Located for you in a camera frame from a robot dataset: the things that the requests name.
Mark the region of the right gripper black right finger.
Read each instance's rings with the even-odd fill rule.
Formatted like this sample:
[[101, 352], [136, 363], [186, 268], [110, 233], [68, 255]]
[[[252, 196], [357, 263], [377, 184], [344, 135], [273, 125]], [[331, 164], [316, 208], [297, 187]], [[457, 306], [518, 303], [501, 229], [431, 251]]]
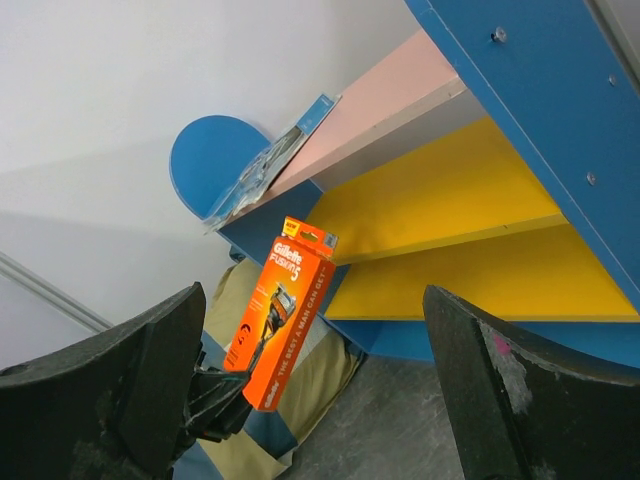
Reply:
[[467, 479], [636, 479], [638, 369], [429, 285], [423, 310]]

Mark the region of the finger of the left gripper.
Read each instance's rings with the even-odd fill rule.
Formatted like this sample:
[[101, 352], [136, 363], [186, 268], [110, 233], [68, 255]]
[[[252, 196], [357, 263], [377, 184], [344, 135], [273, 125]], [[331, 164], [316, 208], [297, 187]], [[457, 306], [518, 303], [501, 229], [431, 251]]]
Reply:
[[252, 411], [243, 393], [251, 374], [208, 366], [205, 360], [201, 349], [184, 407], [184, 432], [194, 439], [219, 443], [238, 434]]

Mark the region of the clear blister razor pack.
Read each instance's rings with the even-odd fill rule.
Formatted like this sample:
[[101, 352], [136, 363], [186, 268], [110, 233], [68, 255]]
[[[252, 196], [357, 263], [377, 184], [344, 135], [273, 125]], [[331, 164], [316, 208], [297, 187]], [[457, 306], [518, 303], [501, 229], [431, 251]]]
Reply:
[[326, 94], [321, 94], [293, 126], [268, 146], [274, 148], [275, 152], [279, 155], [276, 165], [280, 168], [280, 172], [277, 174], [275, 180], [307, 143], [327, 116], [334, 110], [341, 99], [341, 95], [330, 97]]
[[238, 179], [214, 202], [203, 220], [206, 233], [216, 232], [243, 208], [257, 202], [271, 186], [280, 168], [279, 155], [272, 147], [262, 150], [242, 171]]

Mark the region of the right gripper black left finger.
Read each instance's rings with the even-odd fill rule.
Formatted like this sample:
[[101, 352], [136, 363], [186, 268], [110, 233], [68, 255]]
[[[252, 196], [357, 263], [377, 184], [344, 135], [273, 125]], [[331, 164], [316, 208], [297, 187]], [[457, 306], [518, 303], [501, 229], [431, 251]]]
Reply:
[[169, 479], [206, 300], [194, 283], [142, 314], [1, 371], [4, 479]]

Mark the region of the orange Gillette Fusion5 box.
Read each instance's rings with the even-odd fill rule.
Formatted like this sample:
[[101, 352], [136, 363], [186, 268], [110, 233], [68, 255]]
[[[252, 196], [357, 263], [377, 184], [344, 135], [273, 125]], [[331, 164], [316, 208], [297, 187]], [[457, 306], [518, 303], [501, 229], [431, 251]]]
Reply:
[[248, 371], [250, 405], [272, 412], [292, 375], [336, 270], [337, 237], [286, 217], [267, 255], [223, 366]]

